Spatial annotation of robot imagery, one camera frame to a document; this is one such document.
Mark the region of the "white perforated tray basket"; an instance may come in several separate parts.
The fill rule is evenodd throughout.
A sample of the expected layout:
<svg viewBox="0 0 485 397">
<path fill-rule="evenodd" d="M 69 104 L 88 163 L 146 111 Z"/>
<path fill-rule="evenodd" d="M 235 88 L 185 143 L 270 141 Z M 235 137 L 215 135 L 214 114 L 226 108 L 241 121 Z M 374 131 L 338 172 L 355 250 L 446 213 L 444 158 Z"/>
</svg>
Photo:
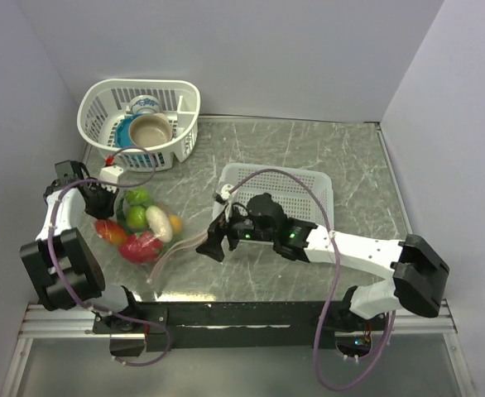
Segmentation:
<svg viewBox="0 0 485 397">
<path fill-rule="evenodd" d="M 259 174 L 233 193 L 236 202 L 247 202 L 258 194 L 269 193 L 287 216 L 319 225 L 334 225 L 334 191 L 325 173 L 274 166 Z"/>
</svg>

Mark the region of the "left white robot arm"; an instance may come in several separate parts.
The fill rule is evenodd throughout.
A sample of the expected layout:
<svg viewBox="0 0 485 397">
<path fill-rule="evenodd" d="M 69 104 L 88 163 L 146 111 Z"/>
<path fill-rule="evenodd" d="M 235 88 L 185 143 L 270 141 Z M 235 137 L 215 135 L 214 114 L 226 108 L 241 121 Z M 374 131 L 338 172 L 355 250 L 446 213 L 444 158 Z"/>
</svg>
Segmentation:
<svg viewBox="0 0 485 397">
<path fill-rule="evenodd" d="M 117 332 L 133 332 L 142 311 L 124 286 L 107 286 L 78 223 L 86 213 L 107 221 L 114 215 L 118 188 L 90 180 L 86 165 L 66 160 L 55 165 L 56 179 L 46 187 L 47 213 L 35 241 L 20 248 L 20 257 L 45 309 L 85 307 Z"/>
</svg>

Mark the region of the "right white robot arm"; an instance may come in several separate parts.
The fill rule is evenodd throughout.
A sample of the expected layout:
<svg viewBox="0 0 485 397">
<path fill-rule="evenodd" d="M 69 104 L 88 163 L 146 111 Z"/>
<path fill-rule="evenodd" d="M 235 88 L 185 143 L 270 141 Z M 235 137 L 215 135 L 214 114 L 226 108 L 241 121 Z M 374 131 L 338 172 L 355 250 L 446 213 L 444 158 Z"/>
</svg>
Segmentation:
<svg viewBox="0 0 485 397">
<path fill-rule="evenodd" d="M 341 301 L 329 304 L 324 320 L 337 331 L 359 331 L 379 315 L 398 309 L 422 318 L 439 316 L 450 269 L 423 237 L 380 240 L 330 232 L 323 225 L 287 216 L 270 194 L 251 198 L 245 209 L 240 213 L 235 205 L 225 205 L 196 251 L 221 262 L 223 241 L 229 250 L 240 241 L 265 242 L 290 261 L 334 263 L 379 277 L 372 285 L 349 288 Z"/>
</svg>

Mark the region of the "clear zip top bag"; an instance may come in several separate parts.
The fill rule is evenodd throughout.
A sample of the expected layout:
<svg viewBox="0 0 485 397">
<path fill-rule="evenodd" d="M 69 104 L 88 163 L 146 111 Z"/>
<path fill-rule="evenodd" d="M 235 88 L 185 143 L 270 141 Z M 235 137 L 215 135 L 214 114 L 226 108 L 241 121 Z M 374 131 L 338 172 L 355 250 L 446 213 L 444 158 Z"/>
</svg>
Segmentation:
<svg viewBox="0 0 485 397">
<path fill-rule="evenodd" d="M 110 218 L 116 223 L 118 223 L 117 217 L 116 217 L 117 204 L 116 204 L 116 207 L 115 207 L 115 215 L 112 218 Z M 169 217 L 169 219 L 170 219 L 170 216 L 177 216 L 175 214 L 175 212 L 173 212 L 167 205 L 165 205 L 160 200 L 155 200 L 154 206 L 157 206 L 158 208 L 162 209 L 166 213 L 166 215 Z M 146 229 L 140 229 L 140 230 L 132 230 L 131 228 L 128 228 L 128 227 L 122 227 L 122 228 L 125 230 L 125 232 L 128 234 L 128 236 L 131 236 L 135 233 L 142 233 L 142 232 L 151 232 L 153 234 L 153 232 L 151 231 L 151 229 L 149 227 L 146 228 Z M 201 242 L 203 242 L 206 239 L 206 235 L 207 235 L 207 232 L 202 231 L 202 232 L 194 234 L 191 237 L 184 237 L 184 221 L 183 221 L 182 232 L 178 235 L 175 235 L 173 233 L 173 239 L 170 242 L 168 242 L 168 243 L 163 242 L 164 246 L 163 246 L 163 249 L 161 251 L 161 255 L 158 257 L 158 259 L 155 262 L 150 262 L 150 263 L 145 263 L 145 264 L 134 264 L 134 263 L 132 263 L 132 264 L 134 264 L 134 265 L 152 265 L 153 266 L 153 270 L 151 271 L 151 274 L 147 278 L 147 282 L 150 284 L 155 279 L 155 277 L 157 277 L 158 274 L 161 273 L 161 270 L 164 268 L 165 264 L 167 263 L 167 261 L 169 260 L 169 258 L 171 256 L 173 256 L 177 252 L 197 247 Z"/>
</svg>

